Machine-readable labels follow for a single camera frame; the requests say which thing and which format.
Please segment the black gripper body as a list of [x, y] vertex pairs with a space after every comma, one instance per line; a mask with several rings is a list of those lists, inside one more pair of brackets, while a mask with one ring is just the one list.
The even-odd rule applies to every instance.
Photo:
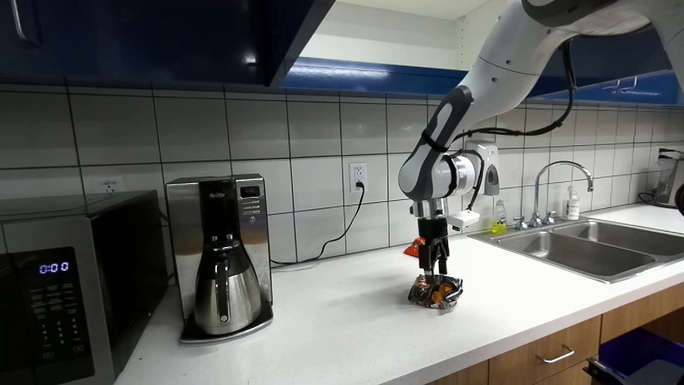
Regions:
[[424, 240], [424, 244], [419, 246], [419, 267], [429, 274], [444, 274], [448, 259], [447, 221], [420, 218], [419, 237]]

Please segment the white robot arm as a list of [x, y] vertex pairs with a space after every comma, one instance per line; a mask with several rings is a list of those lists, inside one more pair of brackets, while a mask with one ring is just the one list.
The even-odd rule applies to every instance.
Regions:
[[460, 132], [516, 109], [534, 88], [551, 53], [576, 35], [626, 35], [651, 25], [684, 83], [684, 0], [511, 0], [488, 35], [472, 68], [442, 99], [403, 161], [398, 184], [419, 221], [420, 288], [456, 286], [447, 274], [442, 200], [470, 189], [460, 171], [472, 163], [447, 149]]

